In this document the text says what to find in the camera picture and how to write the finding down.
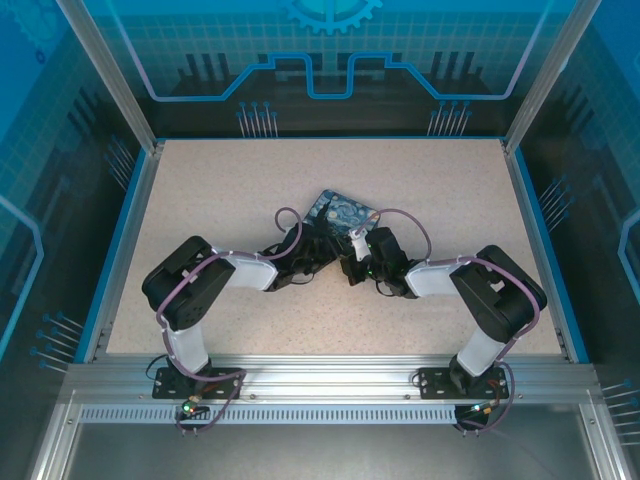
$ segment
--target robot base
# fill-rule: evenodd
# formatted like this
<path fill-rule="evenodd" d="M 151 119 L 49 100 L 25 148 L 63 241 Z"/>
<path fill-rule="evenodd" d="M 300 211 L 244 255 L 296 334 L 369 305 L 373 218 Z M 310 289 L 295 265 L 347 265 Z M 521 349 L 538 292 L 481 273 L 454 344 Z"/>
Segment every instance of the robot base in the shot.
<path fill-rule="evenodd" d="M 489 384 L 489 380 L 498 382 L 499 398 L 509 398 L 509 389 L 504 370 L 491 368 L 479 377 L 469 389 L 468 395 L 463 395 L 451 381 L 449 368 L 420 368 L 413 378 L 414 385 L 420 388 L 422 400 L 493 400 L 496 391 Z"/>
<path fill-rule="evenodd" d="M 240 370 L 239 368 L 214 368 L 210 376 L 228 375 Z M 203 384 L 205 389 L 202 391 L 203 400 L 227 400 L 233 389 L 236 380 L 226 380 L 219 383 Z M 194 395 L 196 392 L 195 380 L 185 377 L 177 369 L 171 367 L 159 368 L 156 372 L 155 384 L 151 396 L 155 399 L 163 400 L 184 400 Z M 233 397 L 240 397 L 240 391 Z"/>

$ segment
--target wire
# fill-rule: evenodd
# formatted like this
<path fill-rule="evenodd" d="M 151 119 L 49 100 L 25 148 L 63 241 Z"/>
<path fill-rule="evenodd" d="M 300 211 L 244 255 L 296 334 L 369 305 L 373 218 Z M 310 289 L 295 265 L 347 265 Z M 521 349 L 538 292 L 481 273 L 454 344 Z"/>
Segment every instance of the wire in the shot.
<path fill-rule="evenodd" d="M 500 384 L 495 380 L 489 380 L 487 383 L 491 386 L 491 388 L 493 388 L 493 391 L 496 392 L 495 406 L 497 407 L 498 405 L 500 405 Z"/>
<path fill-rule="evenodd" d="M 382 282 L 380 280 L 376 280 L 376 290 L 378 291 L 378 293 L 380 295 L 382 295 L 383 297 L 395 297 L 395 295 L 393 293 L 392 294 L 387 294 L 387 293 L 384 293 L 382 290 L 380 290 L 380 284 L 381 283 Z"/>
<path fill-rule="evenodd" d="M 416 384 L 416 377 L 420 375 L 420 372 L 416 372 L 411 376 L 411 385 L 413 385 L 416 388 L 420 388 L 420 385 Z"/>
<path fill-rule="evenodd" d="M 509 400 L 507 400 L 507 405 L 504 407 L 504 410 L 500 413 L 500 416 L 498 416 L 496 421 L 493 422 L 491 425 L 485 426 L 485 425 L 474 422 L 476 427 L 478 425 L 480 425 L 481 427 L 476 430 L 478 433 L 486 433 L 486 432 L 491 432 L 492 430 L 495 430 L 496 427 L 500 425 L 504 421 L 504 419 L 507 417 L 507 414 L 509 413 L 509 410 L 511 410 L 511 406 L 513 405 L 513 400 L 516 396 L 516 379 L 515 379 L 515 375 L 513 374 L 513 369 L 511 368 L 511 366 L 507 362 L 496 362 L 495 365 L 504 367 L 507 373 L 509 374 L 511 395 L 509 395 Z M 463 423 L 466 422 L 470 424 L 470 421 L 468 420 L 461 420 L 461 422 Z"/>
<path fill-rule="evenodd" d="M 422 226 L 422 224 L 420 223 L 420 221 L 416 217 L 411 215 L 409 212 L 405 212 L 404 210 L 400 210 L 399 208 L 383 208 L 382 210 L 378 210 L 377 212 L 372 213 L 371 215 L 369 215 L 369 218 L 367 218 L 364 221 L 364 223 L 362 225 L 360 225 L 358 230 L 356 230 L 356 236 L 360 235 L 362 230 L 364 230 L 364 228 L 367 226 L 367 224 L 371 220 L 373 220 L 376 217 L 381 216 L 383 213 L 399 213 L 400 215 L 404 215 L 405 217 L 407 217 L 410 220 L 412 220 L 413 223 L 415 223 L 418 226 L 418 228 L 420 229 L 420 231 L 424 235 L 424 238 L 427 240 L 427 254 L 424 256 L 425 260 L 428 259 L 431 256 L 431 250 L 432 250 L 431 238 L 429 237 L 429 234 L 427 233 L 427 230 Z"/>
<path fill-rule="evenodd" d="M 156 381 L 155 378 L 153 378 L 152 376 L 149 375 L 149 370 L 151 370 L 151 367 L 153 367 L 153 365 L 160 359 L 168 357 L 168 355 L 166 353 L 163 353 L 162 355 L 158 355 L 156 358 L 154 358 L 153 360 L 151 360 L 151 362 L 149 363 L 149 365 L 147 365 L 147 369 L 144 371 L 144 374 L 147 376 L 147 378 L 149 380 L 153 380 L 154 382 Z"/>
<path fill-rule="evenodd" d="M 190 433 L 193 433 L 194 435 L 197 435 L 198 432 L 206 432 L 211 427 L 213 427 L 216 423 L 218 423 L 220 421 L 220 419 L 222 418 L 224 413 L 229 408 L 229 405 L 231 405 L 231 401 L 233 400 L 233 398 L 238 394 L 238 392 L 242 388 L 242 382 L 243 382 L 245 376 L 246 376 L 246 373 L 244 375 L 242 375 L 241 378 L 238 379 L 238 384 L 236 385 L 236 387 L 233 389 L 233 391 L 229 395 L 229 398 L 227 398 L 227 400 L 224 402 L 224 405 L 222 405 L 222 408 L 220 409 L 220 411 L 216 414 L 215 417 L 213 417 L 211 419 L 211 421 L 209 423 L 207 423 L 206 425 L 203 425 L 200 428 L 197 428 L 197 427 L 194 426 L 193 429 L 190 429 L 190 428 L 185 428 L 182 425 L 180 419 L 176 418 L 176 428 L 178 430 L 180 430 L 183 435 L 186 434 L 187 432 L 190 432 Z"/>
<path fill-rule="evenodd" d="M 198 380 L 200 382 L 207 382 L 207 383 L 208 382 L 223 382 L 225 380 L 233 380 L 233 379 L 237 379 L 238 380 L 238 384 L 236 385 L 236 387 L 234 388 L 233 392 L 231 393 L 231 395 L 229 396 L 229 398 L 227 399 L 227 401 L 223 405 L 223 407 L 220 410 L 220 412 L 218 413 L 218 415 L 216 415 L 211 420 L 211 422 L 209 422 L 207 425 L 205 425 L 204 427 L 200 428 L 200 431 L 208 430 L 209 428 L 211 428 L 213 425 L 215 425 L 218 422 L 218 420 L 222 417 L 222 415 L 224 415 L 224 412 L 229 407 L 229 404 L 231 403 L 231 400 L 240 391 L 240 388 L 242 387 L 244 378 L 247 375 L 247 371 L 244 370 L 244 369 L 241 369 L 241 370 L 238 370 L 237 372 L 229 373 L 227 375 L 220 375 L 220 376 L 217 376 L 217 377 L 205 377 L 203 375 L 196 375 L 195 373 L 190 372 L 189 369 L 187 369 L 180 362 L 180 360 L 178 360 L 178 358 L 175 355 L 175 352 L 174 352 L 173 347 L 171 346 L 171 342 L 169 340 L 169 322 L 167 320 L 165 320 L 165 318 L 162 316 L 162 314 L 164 313 L 164 311 L 167 308 L 167 306 L 180 293 L 180 291 L 185 286 L 187 286 L 191 282 L 191 280 L 194 277 L 196 277 L 203 269 L 205 269 L 207 266 L 211 265 L 216 260 L 219 260 L 219 259 L 227 257 L 227 256 L 231 256 L 231 255 L 240 256 L 240 257 L 255 258 L 255 259 L 258 259 L 258 260 L 277 260 L 277 259 L 285 257 L 286 255 L 291 253 L 291 251 L 293 251 L 293 249 L 296 247 L 296 245 L 300 241 L 300 238 L 302 237 L 302 218 L 300 218 L 300 214 L 298 212 L 296 212 L 291 207 L 282 207 L 282 208 L 280 208 L 275 214 L 276 226 L 280 230 L 283 230 L 283 229 L 280 226 L 280 222 L 279 222 L 278 218 L 280 217 L 280 214 L 282 212 L 285 212 L 285 211 L 293 213 L 293 215 L 296 217 L 296 220 L 298 221 L 298 223 L 297 223 L 297 225 L 298 225 L 298 233 L 296 235 L 296 238 L 293 241 L 293 243 L 286 250 L 284 250 L 281 253 L 275 254 L 275 255 L 267 255 L 267 256 L 259 255 L 259 254 L 253 254 L 253 253 L 247 253 L 247 252 L 238 252 L 238 251 L 233 251 L 233 250 L 232 251 L 228 251 L 228 252 L 218 252 L 218 253 L 216 253 L 214 255 L 211 255 L 210 257 L 205 258 L 200 264 L 198 264 L 191 272 L 189 272 L 180 281 L 180 283 L 178 283 L 178 285 L 176 285 L 176 287 L 171 292 L 169 292 L 169 294 L 162 301 L 162 303 L 160 304 L 160 306 L 158 307 L 158 309 L 156 311 L 156 322 L 158 322 L 158 324 L 162 328 L 162 341 L 163 341 L 163 343 L 165 345 L 165 348 L 167 349 L 167 353 L 168 353 L 169 359 L 175 365 L 175 367 L 178 369 L 178 371 L 180 373 L 182 373 L 183 375 L 185 375 L 185 376 L 187 376 L 189 378 L 193 378 L 194 380 Z M 176 426 L 180 430 L 182 430 L 183 433 L 187 432 L 187 431 L 190 431 L 190 430 L 184 429 L 181 426 L 179 420 L 176 420 Z"/>

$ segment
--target robotic arm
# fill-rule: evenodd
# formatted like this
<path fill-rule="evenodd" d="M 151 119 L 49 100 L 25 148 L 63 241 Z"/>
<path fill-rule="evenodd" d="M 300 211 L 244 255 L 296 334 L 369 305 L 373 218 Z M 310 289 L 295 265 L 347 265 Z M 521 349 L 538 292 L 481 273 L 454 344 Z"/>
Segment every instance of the robotic arm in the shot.
<path fill-rule="evenodd" d="M 254 256 L 226 256 L 202 269 L 182 288 L 162 312 L 168 324 L 167 337 L 175 360 L 188 372 L 205 376 L 211 366 L 205 349 L 200 320 L 223 288 L 244 287 L 274 292 L 292 283 L 297 275 L 314 275 L 338 257 L 337 241 L 306 223 L 289 229 L 281 244 Z M 167 296 L 207 258 L 219 253 L 202 237 L 187 239 L 158 265 L 142 284 L 149 305 L 158 311 Z"/>
<path fill-rule="evenodd" d="M 495 245 L 475 257 L 431 262 L 409 260 L 386 227 L 366 235 L 351 231 L 350 237 L 353 252 L 341 264 L 351 285 L 370 277 L 384 283 L 390 296 L 462 297 L 478 325 L 449 364 L 451 381 L 463 395 L 506 354 L 518 334 L 536 319 L 536 310 L 539 314 L 547 304 L 540 286 Z"/>
<path fill-rule="evenodd" d="M 478 325 L 449 364 L 450 385 L 465 397 L 487 381 L 494 362 L 535 325 L 547 302 L 542 289 L 496 246 L 485 247 L 474 257 L 409 260 L 387 227 L 352 230 L 349 238 L 338 238 L 322 225 L 309 225 L 298 217 L 298 225 L 281 244 L 256 254 L 231 253 L 222 258 L 219 249 L 201 237 L 191 237 L 142 286 L 163 327 L 169 367 L 185 380 L 186 389 L 181 391 L 195 405 L 210 388 L 207 383 L 237 378 L 240 373 L 215 377 L 218 369 L 213 370 L 199 323 L 225 287 L 277 291 L 294 283 L 295 276 L 314 275 L 340 258 L 350 285 L 370 278 L 385 284 L 389 296 L 460 295 Z"/>

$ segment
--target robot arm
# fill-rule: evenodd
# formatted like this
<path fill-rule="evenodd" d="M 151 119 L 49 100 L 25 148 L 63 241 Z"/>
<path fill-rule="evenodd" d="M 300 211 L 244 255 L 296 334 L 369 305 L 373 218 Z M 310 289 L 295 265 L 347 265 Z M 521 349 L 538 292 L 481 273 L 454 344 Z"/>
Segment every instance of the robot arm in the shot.
<path fill-rule="evenodd" d="M 405 252 L 386 228 L 356 236 L 351 233 L 353 253 L 341 260 L 351 285 L 365 278 L 387 285 L 394 296 L 420 298 L 428 295 L 460 295 L 478 327 L 469 342 L 450 362 L 451 381 L 466 395 L 494 362 L 506 352 L 518 332 L 534 319 L 531 299 L 522 288 L 486 264 L 507 272 L 524 286 L 545 308 L 547 298 L 504 251 L 495 245 L 485 247 L 475 257 L 453 261 L 408 260 Z"/>
<path fill-rule="evenodd" d="M 167 337 L 172 360 L 192 374 L 205 376 L 210 368 L 200 320 L 207 313 L 223 288 L 244 287 L 273 292 L 291 284 L 296 275 L 315 274 L 338 256 L 338 244 L 315 227 L 301 223 L 300 240 L 280 258 L 269 261 L 271 252 L 251 256 L 226 256 L 202 269 L 182 288 L 162 312 L 168 323 Z M 298 227 L 285 235 L 283 242 L 268 250 L 275 257 L 294 244 Z M 219 252 L 202 237 L 187 239 L 144 280 L 142 291 L 154 311 L 205 259 Z"/>

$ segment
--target metal floor panel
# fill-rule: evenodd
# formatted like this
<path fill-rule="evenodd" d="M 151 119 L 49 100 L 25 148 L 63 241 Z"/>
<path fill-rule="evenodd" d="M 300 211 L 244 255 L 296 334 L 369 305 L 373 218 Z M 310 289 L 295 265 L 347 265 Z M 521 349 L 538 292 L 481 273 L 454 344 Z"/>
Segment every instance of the metal floor panel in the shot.
<path fill-rule="evenodd" d="M 67 480 L 551 480 L 597 478 L 574 407 L 515 407 L 493 434 L 445 425 L 81 424 Z"/>

